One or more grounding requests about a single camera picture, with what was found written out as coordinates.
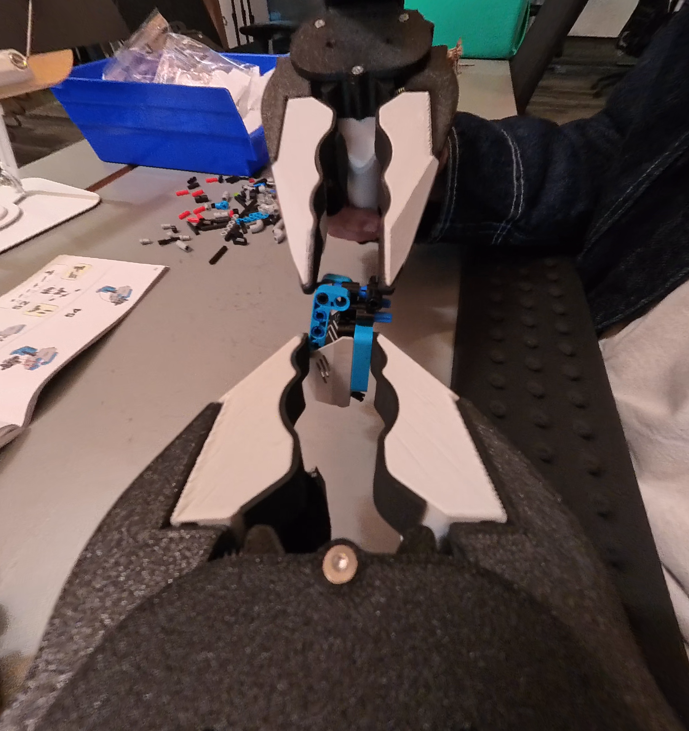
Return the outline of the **pile of small brick parts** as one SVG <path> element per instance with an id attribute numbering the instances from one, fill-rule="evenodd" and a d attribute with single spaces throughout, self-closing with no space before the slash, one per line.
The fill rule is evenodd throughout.
<path id="1" fill-rule="evenodd" d="M 140 246 L 173 247 L 190 254 L 193 241 L 202 235 L 214 234 L 221 244 L 213 251 L 208 263 L 216 265 L 231 248 L 247 247 L 253 238 L 271 233 L 273 242 L 287 242 L 287 235 L 278 190 L 271 177 L 208 176 L 208 186 L 219 185 L 218 192 L 208 194 L 202 179 L 190 177 L 185 188 L 175 192 L 182 203 L 194 203 L 179 212 L 177 222 L 161 224 L 157 238 L 143 237 Z"/>

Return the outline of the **open instruction booklet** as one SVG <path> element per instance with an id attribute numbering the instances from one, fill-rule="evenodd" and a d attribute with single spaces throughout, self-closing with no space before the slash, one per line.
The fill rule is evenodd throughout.
<path id="1" fill-rule="evenodd" d="M 164 265 L 61 255 L 0 297 L 0 449 L 55 373 L 116 327 Z"/>

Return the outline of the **crumpled clear plastic bag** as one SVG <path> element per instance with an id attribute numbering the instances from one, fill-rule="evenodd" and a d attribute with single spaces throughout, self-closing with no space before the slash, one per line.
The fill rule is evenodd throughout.
<path id="1" fill-rule="evenodd" d="M 250 61 L 234 60 L 173 31 L 154 8 L 103 70 L 104 80 L 175 87 L 225 89 L 251 133 L 262 125 L 262 96 L 273 75 Z"/>

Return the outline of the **white desk lamp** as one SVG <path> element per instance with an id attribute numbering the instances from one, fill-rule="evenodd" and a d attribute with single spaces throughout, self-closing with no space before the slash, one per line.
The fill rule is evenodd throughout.
<path id="1" fill-rule="evenodd" d="M 69 76 L 71 50 L 23 55 L 0 50 L 0 102 L 55 86 Z M 100 196 L 44 178 L 22 178 L 0 103 L 0 254 L 100 203 Z"/>

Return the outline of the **blue grey brick assembly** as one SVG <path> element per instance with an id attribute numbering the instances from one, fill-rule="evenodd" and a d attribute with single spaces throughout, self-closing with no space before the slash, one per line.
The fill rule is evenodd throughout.
<path id="1" fill-rule="evenodd" d="M 360 283 L 335 273 L 324 275 L 313 294 L 308 335 L 316 400 L 349 407 L 352 398 L 364 399 L 374 327 L 392 321 L 390 306 L 376 276 Z"/>

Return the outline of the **blue storage bin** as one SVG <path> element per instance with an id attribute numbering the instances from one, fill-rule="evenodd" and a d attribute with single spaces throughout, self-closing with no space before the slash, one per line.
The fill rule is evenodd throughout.
<path id="1" fill-rule="evenodd" d="M 252 176 L 269 162 L 223 88 L 102 78 L 109 59 L 75 67 L 52 92 L 102 161 Z"/>

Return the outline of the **green file tray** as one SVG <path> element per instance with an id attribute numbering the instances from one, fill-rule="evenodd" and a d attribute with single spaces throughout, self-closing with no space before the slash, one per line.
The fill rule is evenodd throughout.
<path id="1" fill-rule="evenodd" d="M 405 1 L 433 23 L 433 44 L 454 48 L 466 59 L 508 60 L 529 25 L 529 1 Z"/>

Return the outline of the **black studded mat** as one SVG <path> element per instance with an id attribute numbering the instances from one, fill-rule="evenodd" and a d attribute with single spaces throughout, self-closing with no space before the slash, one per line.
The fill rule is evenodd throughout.
<path id="1" fill-rule="evenodd" d="M 568 257 L 463 254 L 451 386 L 578 519 L 654 680 L 689 729 L 689 660 L 599 350 Z"/>

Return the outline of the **person's white shirt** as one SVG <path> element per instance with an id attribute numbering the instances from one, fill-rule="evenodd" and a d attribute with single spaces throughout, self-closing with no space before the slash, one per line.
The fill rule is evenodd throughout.
<path id="1" fill-rule="evenodd" d="M 689 280 L 600 347 L 689 657 Z"/>

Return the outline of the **person's right hand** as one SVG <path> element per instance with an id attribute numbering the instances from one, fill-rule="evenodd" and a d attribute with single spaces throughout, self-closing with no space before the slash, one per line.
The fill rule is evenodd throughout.
<path id="1" fill-rule="evenodd" d="M 345 206 L 328 216 L 328 235 L 345 241 L 377 241 L 381 230 L 382 218 L 376 209 Z"/>

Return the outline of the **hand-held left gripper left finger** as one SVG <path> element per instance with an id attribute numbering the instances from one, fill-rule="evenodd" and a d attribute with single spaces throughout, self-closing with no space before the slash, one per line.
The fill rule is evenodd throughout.
<path id="1" fill-rule="evenodd" d="M 298 334 L 228 390 L 169 519 L 238 528 L 244 514 L 302 467 L 307 335 Z"/>

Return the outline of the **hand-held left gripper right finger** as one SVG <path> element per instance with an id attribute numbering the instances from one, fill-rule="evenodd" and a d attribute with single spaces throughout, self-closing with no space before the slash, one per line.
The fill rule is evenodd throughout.
<path id="1" fill-rule="evenodd" d="M 460 398 L 382 334 L 371 361 L 382 421 L 373 481 L 380 516 L 401 539 L 424 527 L 437 544 L 455 524 L 506 524 Z"/>

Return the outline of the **grey desk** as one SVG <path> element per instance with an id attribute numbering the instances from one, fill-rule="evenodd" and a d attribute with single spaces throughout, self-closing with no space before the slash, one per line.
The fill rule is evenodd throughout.
<path id="1" fill-rule="evenodd" d="M 31 425 L 0 450 L 0 689 L 20 691 L 64 581 L 120 494 L 193 418 L 294 335 L 308 329 L 285 243 L 270 231 L 248 246 L 192 235 L 192 252 L 142 245 L 186 208 L 175 192 L 197 171 L 121 168 L 78 142 L 26 166 L 29 177 L 95 184 L 102 202 L 0 256 L 0 295 L 59 254 L 168 267 L 120 325 L 42 390 Z M 383 332 L 450 385 L 463 252 L 416 246 Z M 398 535 L 377 513 L 372 471 L 382 427 L 367 399 L 338 409 L 309 404 L 298 420 L 304 464 L 321 470 L 333 537 L 392 553 Z"/>

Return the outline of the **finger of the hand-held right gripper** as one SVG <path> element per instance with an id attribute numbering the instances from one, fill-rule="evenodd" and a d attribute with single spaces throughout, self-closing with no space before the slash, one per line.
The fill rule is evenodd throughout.
<path id="1" fill-rule="evenodd" d="M 384 289 L 394 289 L 439 167 L 428 92 L 404 91 L 378 109 L 376 159 L 382 213 L 379 282 Z"/>
<path id="2" fill-rule="evenodd" d="M 333 110 L 311 97 L 289 99 L 273 177 L 294 266 L 305 294 L 317 287 L 328 233 L 321 144 L 333 130 Z"/>

